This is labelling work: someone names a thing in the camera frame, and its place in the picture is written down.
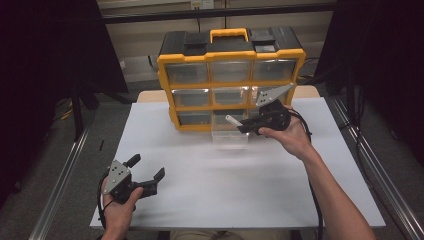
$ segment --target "person's arm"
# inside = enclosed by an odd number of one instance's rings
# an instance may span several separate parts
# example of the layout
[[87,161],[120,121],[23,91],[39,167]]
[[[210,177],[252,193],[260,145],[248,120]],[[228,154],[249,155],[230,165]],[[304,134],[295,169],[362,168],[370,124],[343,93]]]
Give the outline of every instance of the person's arm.
[[[106,186],[106,180],[103,181],[102,191]],[[106,206],[106,231],[103,234],[102,240],[122,240],[127,234],[131,224],[132,214],[135,203],[143,193],[143,188],[137,188],[132,193],[125,204],[113,202],[111,195],[103,196],[103,206]]]
[[305,165],[318,199],[330,239],[375,239],[361,212],[334,179],[319,153],[310,143],[301,121],[291,118],[285,131],[261,128],[259,133],[274,138]]

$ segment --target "metal bar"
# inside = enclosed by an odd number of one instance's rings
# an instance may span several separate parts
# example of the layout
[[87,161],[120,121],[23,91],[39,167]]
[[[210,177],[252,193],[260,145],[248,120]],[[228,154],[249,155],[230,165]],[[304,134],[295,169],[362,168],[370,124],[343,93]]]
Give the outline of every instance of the metal bar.
[[[346,114],[347,109],[340,99],[333,101],[340,117],[348,122],[349,118]],[[357,141],[359,129],[356,126],[350,126],[349,132],[354,139]],[[396,186],[393,184],[389,175],[384,170],[384,167],[381,165],[375,153],[372,151],[371,146],[366,141],[365,137],[360,135],[360,151],[364,156],[367,164],[374,173],[378,183],[382,187],[384,193],[389,199],[390,203],[394,207],[397,215],[401,219],[403,225],[408,231],[412,239],[420,240],[424,239],[424,231],[414,212],[412,211],[409,204],[406,202],[405,198],[398,191]]]
[[91,126],[93,125],[96,112],[97,110],[92,110],[89,112],[90,115],[87,121],[87,126],[78,141],[73,144],[71,152],[69,153],[65,165],[62,169],[62,172],[60,173],[56,185],[53,188],[52,193],[50,194],[49,200],[46,206],[44,207],[43,212],[41,213],[34,229],[32,230],[29,240],[44,240],[46,238],[50,226],[53,222],[53,218],[62,199],[62,195],[65,192],[68,179],[72,174],[72,170],[74,169],[78,157],[81,153],[81,150],[84,146],[85,140],[88,136],[88,132]]
[[78,97],[77,83],[74,81],[72,87],[72,111],[74,112],[75,137],[74,142],[78,141],[84,131],[84,121],[81,115],[80,99]]
[[265,14],[284,14],[284,13],[305,13],[305,12],[325,12],[334,11],[336,9],[359,8],[366,7],[367,1],[352,2],[335,2],[335,3],[317,3],[317,4],[298,4],[298,5],[282,5],[273,7],[257,7],[257,8],[221,8],[221,9],[204,9],[198,11],[174,11],[164,13],[148,13],[148,14],[124,14],[124,15],[105,15],[103,18],[93,19],[59,19],[56,23],[103,23],[103,24],[119,24],[131,22],[152,22],[164,20],[181,20],[181,19],[197,19],[197,18],[214,18],[214,17],[231,17],[231,16],[247,16],[247,15],[265,15]]
[[107,1],[98,2],[100,9],[114,9],[114,8],[127,8],[127,7],[141,7],[151,5],[162,5],[172,3],[190,3],[191,0],[120,0],[120,1]]

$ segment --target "yellow carrying handle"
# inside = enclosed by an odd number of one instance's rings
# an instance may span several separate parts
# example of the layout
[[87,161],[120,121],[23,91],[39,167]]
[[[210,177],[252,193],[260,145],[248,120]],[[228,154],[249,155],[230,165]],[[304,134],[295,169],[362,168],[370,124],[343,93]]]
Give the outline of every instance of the yellow carrying handle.
[[232,36],[244,36],[244,40],[249,41],[247,37],[247,31],[245,28],[233,28],[233,29],[215,29],[210,31],[211,43],[214,37],[232,37]]

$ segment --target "metal frame rail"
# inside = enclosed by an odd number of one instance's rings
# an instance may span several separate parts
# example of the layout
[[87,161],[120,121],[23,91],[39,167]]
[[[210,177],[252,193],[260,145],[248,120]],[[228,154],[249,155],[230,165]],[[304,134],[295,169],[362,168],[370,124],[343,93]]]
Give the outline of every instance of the metal frame rail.
[[60,200],[66,189],[68,179],[70,178],[73,169],[75,168],[76,162],[78,161],[79,155],[84,147],[85,140],[87,139],[89,130],[94,123],[97,110],[91,110],[89,112],[89,119],[87,125],[81,134],[80,138],[72,145],[71,152],[66,159],[65,166],[63,166],[62,172],[53,188],[52,193],[49,196],[46,206],[43,209],[37,223],[32,230],[29,237],[30,240],[43,240],[46,238],[50,226],[53,222],[53,218],[59,208]]
[[85,19],[57,19],[55,22],[62,24],[119,24],[133,22],[153,22],[165,20],[181,20],[181,19],[197,19],[197,18],[215,18],[215,17],[235,17],[235,16],[252,16],[267,14],[287,14],[287,13],[307,13],[307,12],[326,12],[337,9],[361,8],[369,5],[368,1],[352,1],[342,3],[317,3],[317,4],[297,4],[282,5],[273,7],[257,7],[257,8],[218,8],[203,9],[198,11],[175,11],[163,13],[147,13],[147,14],[122,14],[122,15],[104,15],[102,18],[85,18]]
[[[333,103],[343,121],[349,122],[347,109],[343,102],[340,99],[334,99]],[[359,133],[358,127],[349,125],[348,129],[353,140],[357,141]],[[384,170],[384,167],[381,165],[380,161],[371,149],[365,137],[360,134],[359,138],[359,147],[361,154],[363,155],[366,163],[374,173],[378,183],[380,184],[390,203],[394,207],[397,215],[401,219],[410,237],[414,240],[424,239],[423,227],[421,226],[411,207],[406,202],[405,198],[402,196],[396,186],[393,184],[392,180]]]

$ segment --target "yellow storage organizer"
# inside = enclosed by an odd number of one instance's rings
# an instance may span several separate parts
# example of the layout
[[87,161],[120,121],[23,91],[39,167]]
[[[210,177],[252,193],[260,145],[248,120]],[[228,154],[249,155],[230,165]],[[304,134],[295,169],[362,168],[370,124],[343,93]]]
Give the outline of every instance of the yellow storage organizer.
[[[211,131],[217,115],[255,114],[261,91],[292,84],[306,54],[290,27],[168,32],[158,75],[178,130]],[[290,104],[295,87],[283,97]]]

